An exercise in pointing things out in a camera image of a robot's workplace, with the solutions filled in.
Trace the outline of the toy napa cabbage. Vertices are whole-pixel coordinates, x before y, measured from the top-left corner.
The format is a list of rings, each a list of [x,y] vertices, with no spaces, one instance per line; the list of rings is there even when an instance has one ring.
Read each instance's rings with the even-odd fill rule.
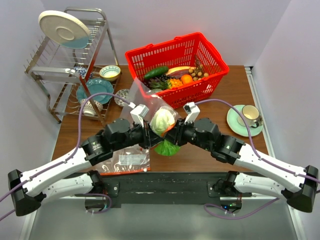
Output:
[[[165,133],[171,130],[176,124],[177,112],[171,107],[162,106],[153,115],[150,121],[150,127],[154,133],[160,137],[164,137]],[[161,156],[173,156],[180,150],[180,147],[163,140],[155,148],[154,151]]]

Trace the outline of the zip bag red zipper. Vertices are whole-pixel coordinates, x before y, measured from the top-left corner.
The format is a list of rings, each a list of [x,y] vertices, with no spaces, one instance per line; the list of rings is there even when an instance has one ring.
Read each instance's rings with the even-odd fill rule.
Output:
[[[165,100],[163,100],[151,89],[149,89],[137,77],[133,79],[133,83],[130,87],[129,94],[128,94],[128,100],[130,102],[133,102],[137,106],[142,104],[142,105],[146,105],[149,108],[149,112],[144,117],[144,120],[149,124],[151,122],[152,117],[160,107],[167,106],[169,108],[172,108],[170,105],[166,103]]]

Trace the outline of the toy longan bunch brown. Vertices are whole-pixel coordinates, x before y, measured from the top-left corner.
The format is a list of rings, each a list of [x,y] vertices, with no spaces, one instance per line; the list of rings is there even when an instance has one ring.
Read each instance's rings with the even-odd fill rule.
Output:
[[[204,72],[201,67],[190,67],[188,69],[188,74],[192,77],[194,82],[209,76],[209,74]]]

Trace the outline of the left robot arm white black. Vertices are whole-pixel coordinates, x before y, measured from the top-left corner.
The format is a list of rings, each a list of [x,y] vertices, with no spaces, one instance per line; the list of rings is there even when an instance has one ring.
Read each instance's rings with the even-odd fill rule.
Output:
[[[130,124],[118,118],[94,136],[62,157],[33,170],[8,173],[9,192],[18,217],[38,210],[44,203],[68,195],[103,197],[111,207],[111,198],[97,171],[85,172],[76,177],[70,175],[109,160],[114,152],[139,145],[150,149],[163,141],[153,132],[150,124]]]

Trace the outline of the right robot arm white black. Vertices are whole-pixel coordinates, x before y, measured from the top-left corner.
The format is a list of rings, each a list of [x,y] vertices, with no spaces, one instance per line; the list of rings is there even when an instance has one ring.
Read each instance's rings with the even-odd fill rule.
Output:
[[[251,145],[230,135],[222,134],[208,118],[194,123],[178,119],[164,133],[165,140],[174,145],[187,143],[206,150],[219,162],[250,169],[260,176],[233,173],[223,183],[223,192],[230,197],[239,193],[258,193],[286,200],[296,210],[310,213],[319,183],[319,170],[292,165],[255,150]]]

